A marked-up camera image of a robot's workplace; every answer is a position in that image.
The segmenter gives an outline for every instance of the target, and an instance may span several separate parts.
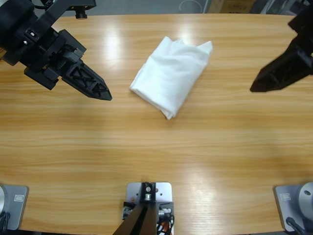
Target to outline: cardboard box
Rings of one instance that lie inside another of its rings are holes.
[[[255,0],[212,0],[208,13],[249,13]]]

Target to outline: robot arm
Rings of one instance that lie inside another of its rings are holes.
[[[0,47],[3,60],[26,66],[24,74],[46,88],[58,77],[88,97],[111,100],[104,80],[82,61],[86,48],[66,30],[56,32],[51,26],[67,10],[76,18],[87,18],[85,10],[96,6],[95,0],[42,0],[45,13],[34,14],[31,0],[0,0]]]
[[[298,36],[281,56],[261,69],[250,88],[252,92],[280,90],[313,74],[313,3],[289,26]]]

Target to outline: folded white towel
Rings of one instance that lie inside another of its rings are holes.
[[[193,46],[165,37],[142,66],[130,89],[171,119],[206,67],[212,49],[211,41]]]

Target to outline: white sticker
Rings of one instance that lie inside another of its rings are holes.
[[[289,194],[289,193],[281,193],[281,194],[280,194],[280,198],[281,198],[283,201],[289,201],[289,200],[291,200],[291,197],[290,197],[290,194]]]
[[[15,195],[14,201],[15,202],[23,202],[24,201],[24,195]]]

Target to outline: wooden table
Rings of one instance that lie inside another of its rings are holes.
[[[111,235],[128,182],[173,186],[178,235],[282,230],[273,187],[313,179],[313,81],[253,94],[259,69],[288,46],[291,17],[62,18],[88,50],[111,102],[60,81],[49,91],[0,62],[0,179],[27,185],[22,229]],[[209,66],[168,121],[128,87],[164,36],[212,40]]]

